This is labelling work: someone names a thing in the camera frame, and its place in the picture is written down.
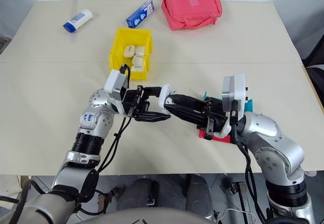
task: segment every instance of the pink bag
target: pink bag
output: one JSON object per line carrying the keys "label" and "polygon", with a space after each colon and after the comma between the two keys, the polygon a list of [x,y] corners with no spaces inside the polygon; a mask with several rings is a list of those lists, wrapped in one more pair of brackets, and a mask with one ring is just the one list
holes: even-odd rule
{"label": "pink bag", "polygon": [[220,0],[163,0],[161,7],[171,30],[215,25],[222,15]]}

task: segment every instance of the blue carton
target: blue carton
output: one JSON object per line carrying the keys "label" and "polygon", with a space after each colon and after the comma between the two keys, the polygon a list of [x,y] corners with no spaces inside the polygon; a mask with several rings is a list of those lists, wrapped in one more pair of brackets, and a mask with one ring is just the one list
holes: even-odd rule
{"label": "blue carton", "polygon": [[138,26],[154,10],[153,1],[145,2],[130,17],[126,19],[129,28]]}

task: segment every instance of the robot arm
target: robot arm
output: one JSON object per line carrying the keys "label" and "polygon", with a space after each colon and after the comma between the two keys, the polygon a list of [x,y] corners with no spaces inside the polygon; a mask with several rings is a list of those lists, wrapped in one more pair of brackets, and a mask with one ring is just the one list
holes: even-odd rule
{"label": "robot arm", "polygon": [[261,167],[268,188],[273,216],[288,216],[314,222],[311,198],[307,194],[302,148],[284,136],[271,118],[252,112],[244,113],[246,100],[244,75],[225,77],[222,100],[207,97],[204,101],[184,95],[169,95],[164,107],[179,118],[197,124],[206,131],[205,139],[223,138],[231,131],[231,120],[244,138]]}
{"label": "robot arm", "polygon": [[[150,96],[159,98],[164,114],[148,111]],[[168,119],[172,113],[206,131],[205,138],[209,140],[213,136],[228,135],[231,120],[235,118],[237,133],[247,140],[247,147],[266,178],[273,215],[299,217],[310,224],[315,223],[300,167],[304,159],[300,146],[282,135],[271,118],[244,113],[244,75],[224,78],[222,97],[223,100],[212,97],[198,100],[175,94],[170,85],[162,88],[138,86],[136,90],[130,90],[126,75],[112,70],[105,87],[90,97],[89,106],[80,117],[75,143],[66,154],[51,192],[27,202],[19,222],[66,223],[81,203],[92,199],[99,178],[95,167],[99,165],[101,146],[115,114],[136,121],[156,122]],[[234,101],[237,107],[232,110]],[[9,223],[12,215],[12,212],[7,214],[0,222]]]}
{"label": "robot arm", "polygon": [[239,134],[266,179],[268,201],[274,216],[289,216],[315,223],[311,198],[306,190],[302,148],[281,133],[271,118],[246,112]]}

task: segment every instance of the blue bottle cap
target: blue bottle cap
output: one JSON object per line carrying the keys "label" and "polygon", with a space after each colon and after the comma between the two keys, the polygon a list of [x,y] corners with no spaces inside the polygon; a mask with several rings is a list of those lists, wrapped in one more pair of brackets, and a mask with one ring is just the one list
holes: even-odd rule
{"label": "blue bottle cap", "polygon": [[64,25],[63,25],[64,29],[66,29],[68,32],[74,32],[76,29],[75,27],[69,23],[69,22],[66,22]]}

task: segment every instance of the white bottle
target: white bottle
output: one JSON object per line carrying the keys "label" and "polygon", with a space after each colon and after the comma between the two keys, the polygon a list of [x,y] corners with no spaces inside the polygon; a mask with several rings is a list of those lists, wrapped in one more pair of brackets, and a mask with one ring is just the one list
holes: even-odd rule
{"label": "white bottle", "polygon": [[86,23],[88,20],[90,20],[93,17],[93,14],[90,10],[82,10],[80,13],[75,15],[73,18],[71,18],[68,22],[66,22],[63,27],[68,32],[74,32],[76,31],[80,26],[82,26],[84,23]]}

